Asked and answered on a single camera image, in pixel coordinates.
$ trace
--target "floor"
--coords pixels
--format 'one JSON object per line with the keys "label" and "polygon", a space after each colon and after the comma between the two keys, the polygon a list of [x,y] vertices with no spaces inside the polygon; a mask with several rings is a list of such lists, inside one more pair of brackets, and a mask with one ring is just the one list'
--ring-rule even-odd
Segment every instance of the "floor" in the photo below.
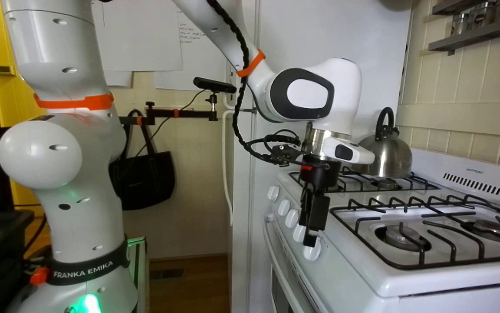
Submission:
{"label": "floor", "polygon": [[[27,240],[39,229],[41,219],[27,228]],[[46,226],[32,249],[51,243]],[[228,256],[164,259],[150,263],[150,311],[148,313],[228,313],[230,266]]]}

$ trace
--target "green light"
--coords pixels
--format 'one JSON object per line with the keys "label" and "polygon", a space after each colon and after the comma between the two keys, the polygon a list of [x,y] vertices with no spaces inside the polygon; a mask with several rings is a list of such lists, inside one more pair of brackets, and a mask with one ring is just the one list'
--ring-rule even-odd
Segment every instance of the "green light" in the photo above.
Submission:
{"label": "green light", "polygon": [[100,299],[94,294],[82,296],[70,306],[70,313],[101,313]]}

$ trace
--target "stove knob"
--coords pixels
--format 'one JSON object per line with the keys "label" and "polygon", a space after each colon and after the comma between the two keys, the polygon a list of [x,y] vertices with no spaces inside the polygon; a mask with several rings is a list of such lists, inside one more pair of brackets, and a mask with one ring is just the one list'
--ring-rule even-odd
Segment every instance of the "stove knob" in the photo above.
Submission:
{"label": "stove knob", "polygon": [[291,209],[291,202],[287,198],[284,198],[280,207],[278,207],[278,214],[287,216],[289,209]]}
{"label": "stove knob", "polygon": [[272,186],[272,188],[268,189],[268,200],[270,200],[270,202],[278,200],[278,198],[280,198],[280,191],[282,191],[280,186]]}
{"label": "stove knob", "polygon": [[299,223],[299,210],[298,209],[289,210],[285,226],[294,228],[298,223]]}
{"label": "stove knob", "polygon": [[322,254],[322,240],[317,238],[317,245],[315,247],[305,247],[305,259],[308,261],[317,261]]}
{"label": "stove knob", "polygon": [[299,243],[305,242],[306,228],[303,224],[298,224],[296,229],[292,231],[292,238]]}

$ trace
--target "wooden shelf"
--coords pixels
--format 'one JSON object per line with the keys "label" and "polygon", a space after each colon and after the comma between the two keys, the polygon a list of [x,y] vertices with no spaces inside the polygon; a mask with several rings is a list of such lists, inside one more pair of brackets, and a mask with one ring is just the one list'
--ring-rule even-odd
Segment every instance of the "wooden shelf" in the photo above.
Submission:
{"label": "wooden shelf", "polygon": [[449,36],[438,42],[430,43],[430,50],[449,50],[456,52],[461,47],[475,45],[478,42],[492,40],[500,36],[500,21],[495,24],[482,26],[462,35]]}
{"label": "wooden shelf", "polygon": [[433,14],[459,14],[464,9],[475,7],[485,0],[442,0],[433,7]]}

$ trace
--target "orange ring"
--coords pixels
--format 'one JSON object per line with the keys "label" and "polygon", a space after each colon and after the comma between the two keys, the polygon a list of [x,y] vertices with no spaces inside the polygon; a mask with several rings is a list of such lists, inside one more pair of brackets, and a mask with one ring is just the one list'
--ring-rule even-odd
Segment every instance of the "orange ring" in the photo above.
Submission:
{"label": "orange ring", "polygon": [[240,71],[237,71],[239,76],[251,76],[252,71],[266,59],[266,54],[263,50],[258,50],[256,57],[252,59],[252,63],[249,64],[249,68],[244,68]]}
{"label": "orange ring", "polygon": [[41,108],[61,109],[61,108],[89,108],[89,109],[108,109],[114,106],[114,94],[89,96],[79,101],[44,101],[35,94],[35,101]]}

